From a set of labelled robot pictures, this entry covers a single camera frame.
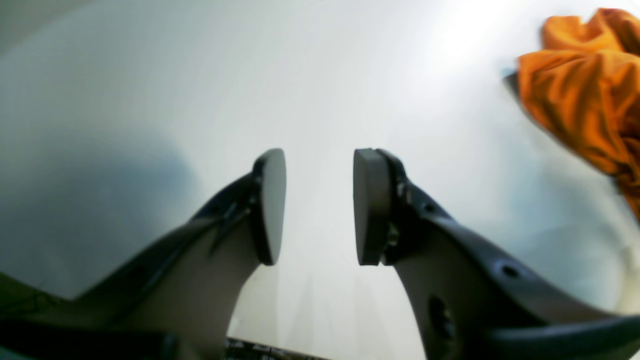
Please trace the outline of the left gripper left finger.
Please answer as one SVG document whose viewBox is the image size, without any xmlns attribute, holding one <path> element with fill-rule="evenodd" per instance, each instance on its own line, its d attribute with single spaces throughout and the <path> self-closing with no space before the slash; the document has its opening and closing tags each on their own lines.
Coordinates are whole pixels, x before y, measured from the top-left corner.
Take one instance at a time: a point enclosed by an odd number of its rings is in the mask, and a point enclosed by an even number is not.
<svg viewBox="0 0 640 360">
<path fill-rule="evenodd" d="M 79 298 L 1 320 L 3 360 L 222 360 L 242 289 L 278 262 L 285 153 L 272 148 L 183 225 Z"/>
</svg>

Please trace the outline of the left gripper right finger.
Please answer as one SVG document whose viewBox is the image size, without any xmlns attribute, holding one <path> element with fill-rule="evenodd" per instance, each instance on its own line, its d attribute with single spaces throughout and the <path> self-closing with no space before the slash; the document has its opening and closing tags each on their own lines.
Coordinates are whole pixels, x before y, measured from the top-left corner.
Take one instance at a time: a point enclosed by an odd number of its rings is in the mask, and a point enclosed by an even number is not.
<svg viewBox="0 0 640 360">
<path fill-rule="evenodd" d="M 392 153 L 353 153 L 360 265 L 395 269 L 429 360 L 630 360 L 638 316 L 587 305 L 471 231 Z"/>
</svg>

